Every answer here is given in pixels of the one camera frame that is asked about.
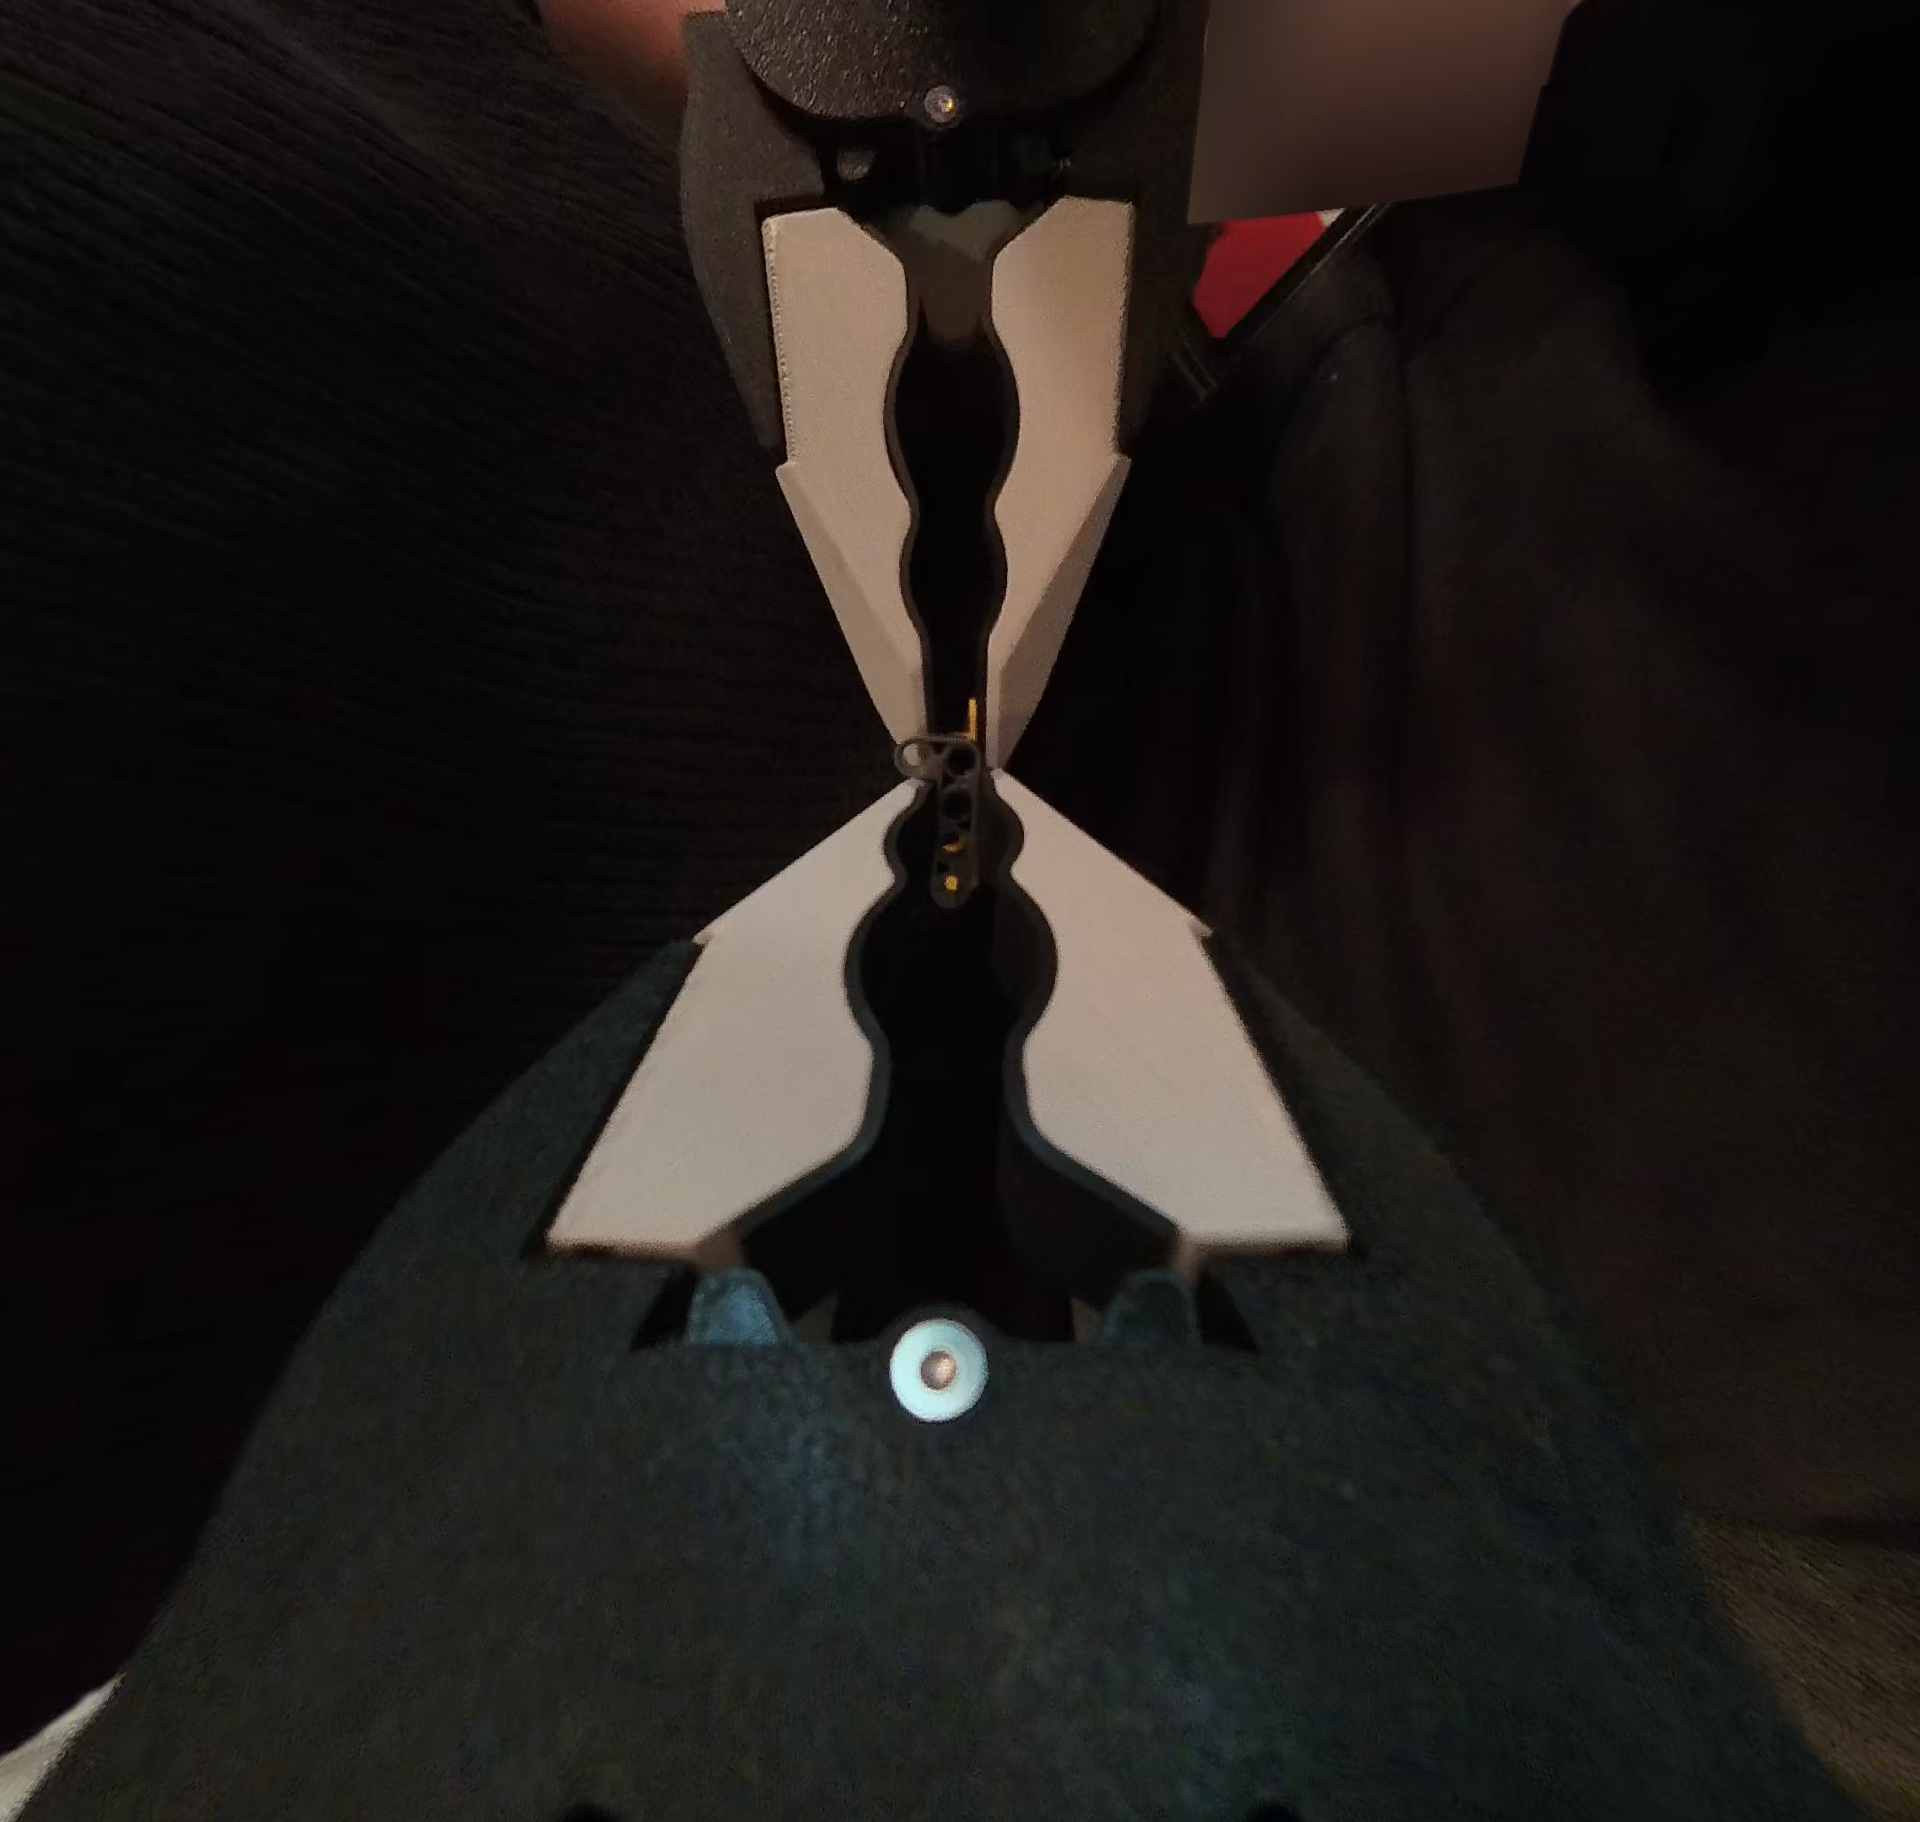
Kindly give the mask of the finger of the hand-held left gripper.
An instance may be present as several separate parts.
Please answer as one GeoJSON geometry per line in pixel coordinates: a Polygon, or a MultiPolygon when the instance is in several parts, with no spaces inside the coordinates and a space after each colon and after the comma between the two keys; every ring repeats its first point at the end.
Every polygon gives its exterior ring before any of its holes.
{"type": "Polygon", "coordinates": [[[763,223],[785,457],[776,479],[893,743],[928,726],[922,635],[902,572],[916,509],[889,445],[916,330],[895,250],[845,209],[763,223]]]}
{"type": "Polygon", "coordinates": [[[1118,396],[1134,209],[1063,197],[993,262],[990,318],[1018,431],[995,501],[1006,594],[987,642],[987,756],[1044,697],[1129,472],[1118,396]]]}

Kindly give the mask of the grey angled beam with pins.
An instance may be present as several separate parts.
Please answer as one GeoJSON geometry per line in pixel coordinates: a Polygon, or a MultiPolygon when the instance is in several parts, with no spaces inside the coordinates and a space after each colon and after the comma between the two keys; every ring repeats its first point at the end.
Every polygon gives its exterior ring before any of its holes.
{"type": "Polygon", "coordinates": [[[895,746],[900,777],[930,791],[930,900],[964,909],[990,858],[987,762],[980,730],[920,732],[895,746]]]}

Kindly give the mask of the person's torso in dark sweater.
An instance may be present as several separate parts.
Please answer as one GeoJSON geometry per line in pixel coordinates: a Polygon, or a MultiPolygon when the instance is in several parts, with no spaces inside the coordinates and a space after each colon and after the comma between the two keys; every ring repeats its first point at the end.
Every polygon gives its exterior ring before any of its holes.
{"type": "Polygon", "coordinates": [[[492,1099],[866,694],[534,0],[4,0],[4,1754],[492,1099]]]}

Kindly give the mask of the red badge holder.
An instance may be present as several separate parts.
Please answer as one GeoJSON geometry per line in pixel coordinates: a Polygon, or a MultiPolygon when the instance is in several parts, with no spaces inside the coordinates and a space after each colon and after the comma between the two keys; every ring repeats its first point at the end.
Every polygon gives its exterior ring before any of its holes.
{"type": "Polygon", "coordinates": [[[1180,373],[1204,404],[1253,355],[1297,297],[1313,290],[1391,211],[1389,203],[1221,223],[1183,324],[1180,373]]]}

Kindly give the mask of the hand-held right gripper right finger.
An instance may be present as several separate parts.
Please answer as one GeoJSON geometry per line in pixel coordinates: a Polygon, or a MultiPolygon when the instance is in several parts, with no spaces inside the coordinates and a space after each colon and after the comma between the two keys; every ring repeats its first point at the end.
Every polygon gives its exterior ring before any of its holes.
{"type": "Polygon", "coordinates": [[[1006,882],[1053,944],[1051,986],[1014,1049],[1041,1152],[1145,1212],[1159,1265],[1340,1254],[1347,1223],[1266,1070],[1208,925],[1018,777],[1006,882]]]}

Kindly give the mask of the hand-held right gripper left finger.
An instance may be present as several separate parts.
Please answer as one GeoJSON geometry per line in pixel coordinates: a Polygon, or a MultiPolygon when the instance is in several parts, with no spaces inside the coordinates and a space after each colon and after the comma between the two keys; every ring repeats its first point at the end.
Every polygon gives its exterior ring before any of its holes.
{"type": "Polygon", "coordinates": [[[558,1251],[735,1258],[746,1221],[845,1157],[876,1048],[856,1017],[856,935],[895,886],[900,779],[717,914],[547,1233],[558,1251]]]}

